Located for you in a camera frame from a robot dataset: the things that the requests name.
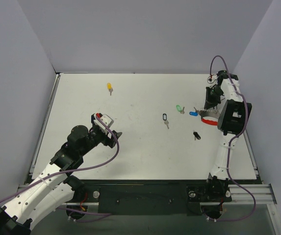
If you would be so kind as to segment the blue tag key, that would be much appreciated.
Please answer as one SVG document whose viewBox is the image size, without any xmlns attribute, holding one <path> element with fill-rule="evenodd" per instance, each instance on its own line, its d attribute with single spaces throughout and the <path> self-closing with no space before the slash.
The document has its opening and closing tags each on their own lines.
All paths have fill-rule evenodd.
<svg viewBox="0 0 281 235">
<path fill-rule="evenodd" d="M 190 111 L 189 114 L 191 116 L 197 117 L 199 115 L 199 110 L 196 107 L 194 107 L 194 111 Z"/>
</svg>

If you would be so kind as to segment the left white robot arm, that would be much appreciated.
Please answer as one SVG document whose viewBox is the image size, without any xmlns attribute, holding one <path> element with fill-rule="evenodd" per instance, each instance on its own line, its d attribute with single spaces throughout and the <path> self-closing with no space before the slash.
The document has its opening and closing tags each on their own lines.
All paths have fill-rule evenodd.
<svg viewBox="0 0 281 235">
<path fill-rule="evenodd" d="M 83 156 L 98 144 L 113 148 L 120 132 L 105 133 L 102 125 L 75 126 L 67 141 L 56 152 L 39 176 L 18 195 L 0 206 L 0 235 L 28 235 L 53 210 L 84 196 L 84 183 L 72 173 L 83 163 Z"/>
</svg>

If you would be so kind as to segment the keys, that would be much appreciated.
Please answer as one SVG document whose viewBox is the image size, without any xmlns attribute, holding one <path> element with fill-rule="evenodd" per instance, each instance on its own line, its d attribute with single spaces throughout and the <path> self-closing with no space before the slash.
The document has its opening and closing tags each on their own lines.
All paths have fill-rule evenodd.
<svg viewBox="0 0 281 235">
<path fill-rule="evenodd" d="M 199 135 L 198 132 L 193 131 L 193 135 L 194 135 L 194 140 L 200 140 L 201 139 L 201 136 Z"/>
</svg>

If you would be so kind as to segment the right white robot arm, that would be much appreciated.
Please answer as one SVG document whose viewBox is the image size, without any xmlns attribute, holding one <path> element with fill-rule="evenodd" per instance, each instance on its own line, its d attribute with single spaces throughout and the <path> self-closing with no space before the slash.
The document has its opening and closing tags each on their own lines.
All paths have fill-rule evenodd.
<svg viewBox="0 0 281 235">
<path fill-rule="evenodd" d="M 226 70 L 216 74 L 216 83 L 206 87 L 204 112 L 217 117 L 217 128 L 222 132 L 215 164 L 211 169 L 203 196 L 208 201 L 225 201 L 230 197 L 230 159 L 239 137 L 244 133 L 252 104 L 244 101 L 237 75 Z"/>
</svg>

